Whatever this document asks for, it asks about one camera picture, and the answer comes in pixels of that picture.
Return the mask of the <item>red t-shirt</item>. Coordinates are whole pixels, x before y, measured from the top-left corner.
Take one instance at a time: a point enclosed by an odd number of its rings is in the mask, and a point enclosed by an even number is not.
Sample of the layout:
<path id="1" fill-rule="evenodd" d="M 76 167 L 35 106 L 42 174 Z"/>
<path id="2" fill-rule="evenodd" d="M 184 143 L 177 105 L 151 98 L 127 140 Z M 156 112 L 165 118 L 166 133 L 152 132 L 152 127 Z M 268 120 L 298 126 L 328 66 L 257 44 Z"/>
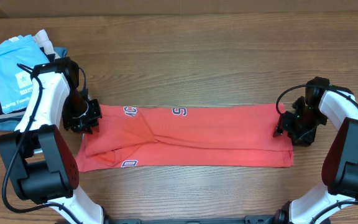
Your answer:
<path id="1" fill-rule="evenodd" d="M 85 134 L 81 172 L 136 166 L 290 167 L 293 146 L 273 135 L 273 104 L 226 108 L 103 105 L 99 130 Z"/>

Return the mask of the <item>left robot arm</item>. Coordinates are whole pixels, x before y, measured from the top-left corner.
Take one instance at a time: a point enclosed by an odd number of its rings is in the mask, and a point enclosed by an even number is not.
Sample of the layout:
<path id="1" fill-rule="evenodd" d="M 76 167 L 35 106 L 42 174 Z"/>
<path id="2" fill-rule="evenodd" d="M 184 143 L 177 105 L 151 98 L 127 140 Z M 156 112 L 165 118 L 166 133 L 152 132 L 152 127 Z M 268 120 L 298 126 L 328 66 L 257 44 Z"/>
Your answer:
<path id="1" fill-rule="evenodd" d="M 68 57 L 18 67 L 34 89 L 15 130 L 0 136 L 5 207 L 14 213 L 52 208 L 68 223 L 111 223 L 80 187 L 79 168 L 59 130 L 60 125 L 80 134 L 98 130 L 98 101 L 89 98 L 87 88 L 77 89 L 83 69 Z"/>

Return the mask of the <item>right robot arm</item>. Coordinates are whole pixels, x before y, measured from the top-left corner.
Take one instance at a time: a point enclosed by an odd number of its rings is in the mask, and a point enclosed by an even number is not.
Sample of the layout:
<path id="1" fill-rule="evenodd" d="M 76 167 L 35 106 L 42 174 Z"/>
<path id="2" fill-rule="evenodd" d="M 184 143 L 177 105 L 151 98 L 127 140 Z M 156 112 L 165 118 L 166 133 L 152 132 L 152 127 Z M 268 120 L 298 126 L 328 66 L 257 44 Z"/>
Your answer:
<path id="1" fill-rule="evenodd" d="M 350 89 L 314 77 L 305 95 L 280 113 L 274 136 L 287 133 L 292 144 L 309 146 L 319 125 L 330 121 L 336 137 L 321 170 L 321 182 L 304 196 L 287 202 L 268 223 L 330 223 L 330 216 L 358 205 L 358 103 Z"/>

